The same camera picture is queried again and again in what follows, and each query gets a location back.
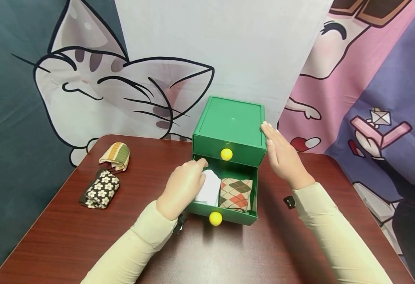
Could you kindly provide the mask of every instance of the red heart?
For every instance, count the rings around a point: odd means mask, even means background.
[[[318,137],[312,137],[309,140],[302,137],[296,137],[291,140],[291,146],[298,152],[305,152],[306,150],[312,149],[321,143],[321,139]]]
[[[353,155],[358,156],[358,157],[362,157],[364,158],[365,155],[361,152],[361,150],[359,150],[356,146],[356,142],[354,142],[353,140],[348,140],[348,146],[351,149],[351,152],[353,153]]]

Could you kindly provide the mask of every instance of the cat illustration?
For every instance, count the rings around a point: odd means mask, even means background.
[[[213,81],[214,68],[190,60],[129,61],[85,0],[68,0],[34,80],[57,136],[78,165],[95,141],[118,134],[190,140],[190,114]]]

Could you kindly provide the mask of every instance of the black clip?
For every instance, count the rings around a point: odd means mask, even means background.
[[[294,198],[290,195],[287,196],[283,199],[283,201],[285,202],[286,206],[288,206],[288,209],[293,209],[295,208],[295,201]]]
[[[185,217],[183,214],[179,215],[178,222],[176,223],[176,226],[173,229],[173,234],[179,233],[182,230],[182,227],[184,226],[184,223],[187,221],[187,217]]]

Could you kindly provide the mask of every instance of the beige sleeve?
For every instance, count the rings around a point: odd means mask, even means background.
[[[177,220],[168,221],[152,201],[127,230],[97,261],[81,284],[132,284],[150,258],[172,234]]]
[[[339,283],[392,283],[319,183],[293,191],[299,218],[316,236]]]

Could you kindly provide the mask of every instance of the cat ear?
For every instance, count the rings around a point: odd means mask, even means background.
[[[49,53],[65,47],[84,47],[126,57],[120,43],[102,18],[83,0],[67,0]]]

